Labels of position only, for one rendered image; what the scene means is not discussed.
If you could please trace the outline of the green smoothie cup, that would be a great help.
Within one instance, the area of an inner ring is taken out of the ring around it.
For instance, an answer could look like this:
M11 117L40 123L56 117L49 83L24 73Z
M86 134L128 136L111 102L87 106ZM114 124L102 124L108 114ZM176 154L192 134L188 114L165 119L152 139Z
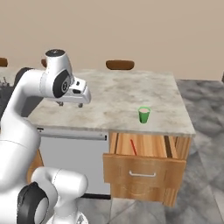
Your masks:
M140 107L138 109L138 116L140 123L147 123L151 109L149 107Z

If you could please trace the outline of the wooden drawer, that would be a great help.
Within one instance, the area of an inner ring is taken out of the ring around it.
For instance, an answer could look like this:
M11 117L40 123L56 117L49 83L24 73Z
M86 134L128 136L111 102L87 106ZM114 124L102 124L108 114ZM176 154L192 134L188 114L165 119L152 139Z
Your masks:
M130 139L136 147L137 156ZM146 184L149 187L179 189L186 161L179 159L170 136L111 133L109 153L103 154L104 182L110 184ZM132 177L129 171L157 174L155 178Z

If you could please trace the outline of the silver dishwasher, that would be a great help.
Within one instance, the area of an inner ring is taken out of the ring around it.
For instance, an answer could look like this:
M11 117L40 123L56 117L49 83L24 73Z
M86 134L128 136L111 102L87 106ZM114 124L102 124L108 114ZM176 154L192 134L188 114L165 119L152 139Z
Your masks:
M110 184L104 182L102 159L109 152L109 134L107 141L41 136L39 150L44 166L87 176L88 188L83 198L110 199Z

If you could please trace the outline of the red straw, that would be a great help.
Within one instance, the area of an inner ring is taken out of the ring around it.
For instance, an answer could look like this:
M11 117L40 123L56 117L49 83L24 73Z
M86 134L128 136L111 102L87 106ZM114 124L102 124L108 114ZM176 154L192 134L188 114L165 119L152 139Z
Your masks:
M132 150L133 150L133 152L134 152L134 155L137 156L136 147L135 147L134 142L133 142L132 139L130 139L130 143L131 143L131 147L132 147Z

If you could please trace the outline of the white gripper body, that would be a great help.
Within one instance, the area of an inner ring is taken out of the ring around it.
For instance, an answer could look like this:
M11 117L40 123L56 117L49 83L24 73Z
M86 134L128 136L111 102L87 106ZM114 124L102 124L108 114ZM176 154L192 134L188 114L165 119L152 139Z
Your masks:
M54 102L72 102L72 103L90 103L91 94L88 86L84 88L77 88L72 86L68 91L60 98L49 98L49 101Z

